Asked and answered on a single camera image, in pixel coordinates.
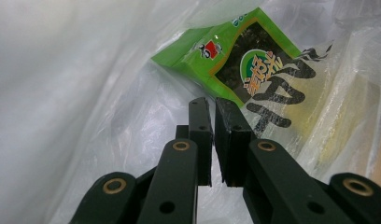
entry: snack bag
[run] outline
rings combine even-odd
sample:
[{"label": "snack bag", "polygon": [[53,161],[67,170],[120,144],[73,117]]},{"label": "snack bag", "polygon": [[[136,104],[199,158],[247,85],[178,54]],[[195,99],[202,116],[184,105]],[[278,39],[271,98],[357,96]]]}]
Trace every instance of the snack bag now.
[{"label": "snack bag", "polygon": [[190,29],[152,60],[241,106],[300,53],[257,8],[218,26]]}]

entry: red logo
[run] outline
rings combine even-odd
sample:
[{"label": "red logo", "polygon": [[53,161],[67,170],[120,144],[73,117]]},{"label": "red logo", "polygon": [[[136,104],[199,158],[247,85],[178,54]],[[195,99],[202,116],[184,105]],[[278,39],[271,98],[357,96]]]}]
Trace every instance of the red logo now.
[{"label": "red logo", "polygon": [[212,40],[208,41],[205,45],[199,46],[199,50],[202,53],[202,58],[210,58],[211,60],[222,52],[222,47],[219,43],[215,44]]}]

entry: green snack package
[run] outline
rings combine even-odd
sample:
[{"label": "green snack package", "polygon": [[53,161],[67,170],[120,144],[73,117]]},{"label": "green snack package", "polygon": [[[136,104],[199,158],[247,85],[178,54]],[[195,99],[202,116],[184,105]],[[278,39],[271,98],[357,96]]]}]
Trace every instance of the green snack package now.
[{"label": "green snack package", "polygon": [[190,29],[152,60],[189,75],[213,96],[242,106],[300,53],[257,8],[218,26]]}]

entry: green package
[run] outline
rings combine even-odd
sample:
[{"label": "green package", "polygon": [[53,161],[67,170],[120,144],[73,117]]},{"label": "green package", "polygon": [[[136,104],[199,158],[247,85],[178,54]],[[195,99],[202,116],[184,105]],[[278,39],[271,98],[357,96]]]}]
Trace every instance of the green package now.
[{"label": "green package", "polygon": [[152,60],[190,76],[213,96],[242,106],[300,53],[257,8],[218,26],[190,29]]}]

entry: white plastic sheet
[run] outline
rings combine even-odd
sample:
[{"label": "white plastic sheet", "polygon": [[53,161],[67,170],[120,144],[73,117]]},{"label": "white plastic sheet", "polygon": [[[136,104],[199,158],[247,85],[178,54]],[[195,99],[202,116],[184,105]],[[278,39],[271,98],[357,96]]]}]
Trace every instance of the white plastic sheet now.
[{"label": "white plastic sheet", "polygon": [[[380,2],[353,2],[262,8],[303,49],[352,30],[336,26],[355,20],[351,10],[357,20],[381,16]],[[188,122],[188,101],[205,94],[148,58],[186,28],[259,3],[0,1],[0,223],[66,223],[101,175],[139,176],[156,165],[175,125]],[[199,188],[198,222],[251,223],[241,189],[219,182],[214,154],[214,188]]]}]

